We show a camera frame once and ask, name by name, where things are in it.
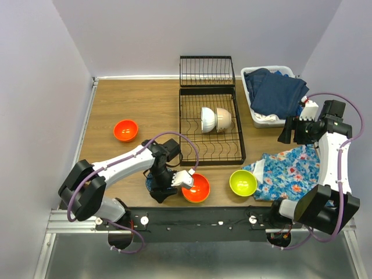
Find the lime green bowl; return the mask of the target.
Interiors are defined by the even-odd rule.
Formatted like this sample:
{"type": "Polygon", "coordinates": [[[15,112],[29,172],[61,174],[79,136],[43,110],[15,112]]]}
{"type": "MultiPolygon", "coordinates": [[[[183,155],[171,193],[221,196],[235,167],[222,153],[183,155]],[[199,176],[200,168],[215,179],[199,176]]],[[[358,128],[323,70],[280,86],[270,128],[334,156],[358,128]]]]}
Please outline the lime green bowl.
{"type": "Polygon", "coordinates": [[[256,192],[257,179],[251,172],[241,169],[230,175],[229,185],[236,195],[248,197],[256,192]]]}

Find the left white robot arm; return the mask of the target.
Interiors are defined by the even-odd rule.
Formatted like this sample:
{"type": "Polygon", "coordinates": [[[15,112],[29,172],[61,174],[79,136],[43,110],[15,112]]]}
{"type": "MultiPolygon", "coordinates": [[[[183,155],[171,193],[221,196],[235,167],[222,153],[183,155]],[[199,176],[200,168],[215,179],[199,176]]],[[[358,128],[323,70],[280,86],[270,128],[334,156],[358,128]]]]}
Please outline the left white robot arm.
{"type": "Polygon", "coordinates": [[[178,192],[173,185],[176,172],[168,170],[167,164],[180,152],[180,145],[170,139],[163,144],[141,144],[103,162],[77,162],[58,191],[67,205],[68,221],[84,221],[95,216],[109,220],[117,230],[124,229],[129,221],[128,207],[119,198],[107,198],[106,189],[134,173],[149,171],[148,191],[154,200],[162,203],[178,192]]]}

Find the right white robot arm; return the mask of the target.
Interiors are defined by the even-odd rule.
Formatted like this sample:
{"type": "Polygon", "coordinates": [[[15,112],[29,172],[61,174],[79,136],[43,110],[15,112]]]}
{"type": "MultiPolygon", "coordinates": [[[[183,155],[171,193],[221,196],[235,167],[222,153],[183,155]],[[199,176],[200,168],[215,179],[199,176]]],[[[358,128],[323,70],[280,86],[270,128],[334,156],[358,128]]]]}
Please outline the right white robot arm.
{"type": "Polygon", "coordinates": [[[298,201],[278,199],[267,214],[275,228],[292,221],[335,236],[359,210],[348,181],[348,151],[354,140],[352,126],[344,123],[346,104],[326,100],[323,107],[307,97],[299,116],[287,117],[279,142],[315,144],[320,158],[317,184],[298,201]]]}

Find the black wire dish rack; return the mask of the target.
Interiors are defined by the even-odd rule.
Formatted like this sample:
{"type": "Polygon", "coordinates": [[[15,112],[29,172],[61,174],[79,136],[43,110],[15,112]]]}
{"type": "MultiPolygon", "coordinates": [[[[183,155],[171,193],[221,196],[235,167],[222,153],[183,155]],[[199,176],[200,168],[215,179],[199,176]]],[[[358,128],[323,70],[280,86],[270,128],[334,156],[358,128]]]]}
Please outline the black wire dish rack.
{"type": "Polygon", "coordinates": [[[230,56],[180,56],[181,165],[238,165],[246,159],[230,56]]]}

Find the white bowl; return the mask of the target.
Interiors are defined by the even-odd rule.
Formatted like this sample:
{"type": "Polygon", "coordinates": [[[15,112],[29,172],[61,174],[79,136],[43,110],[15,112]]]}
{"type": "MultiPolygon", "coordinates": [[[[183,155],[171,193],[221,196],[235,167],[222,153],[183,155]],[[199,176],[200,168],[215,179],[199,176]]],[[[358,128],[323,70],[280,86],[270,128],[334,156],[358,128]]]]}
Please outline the white bowl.
{"type": "Polygon", "coordinates": [[[201,107],[201,129],[203,133],[211,132],[216,126],[215,112],[208,107],[201,107]]]}
{"type": "Polygon", "coordinates": [[[216,131],[218,133],[228,129],[232,122],[232,115],[231,113],[223,108],[216,108],[215,111],[216,117],[216,131]]]}

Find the blue patterned bowl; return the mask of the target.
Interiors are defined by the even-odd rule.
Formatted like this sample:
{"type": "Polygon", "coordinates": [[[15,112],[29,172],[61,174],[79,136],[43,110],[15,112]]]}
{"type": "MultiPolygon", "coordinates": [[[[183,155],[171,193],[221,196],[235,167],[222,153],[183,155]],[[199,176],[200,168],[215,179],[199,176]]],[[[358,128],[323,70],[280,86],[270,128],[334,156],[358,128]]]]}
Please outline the blue patterned bowl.
{"type": "Polygon", "coordinates": [[[146,178],[146,188],[150,193],[167,193],[173,188],[171,179],[174,171],[165,168],[158,171],[151,171],[146,178]]]}

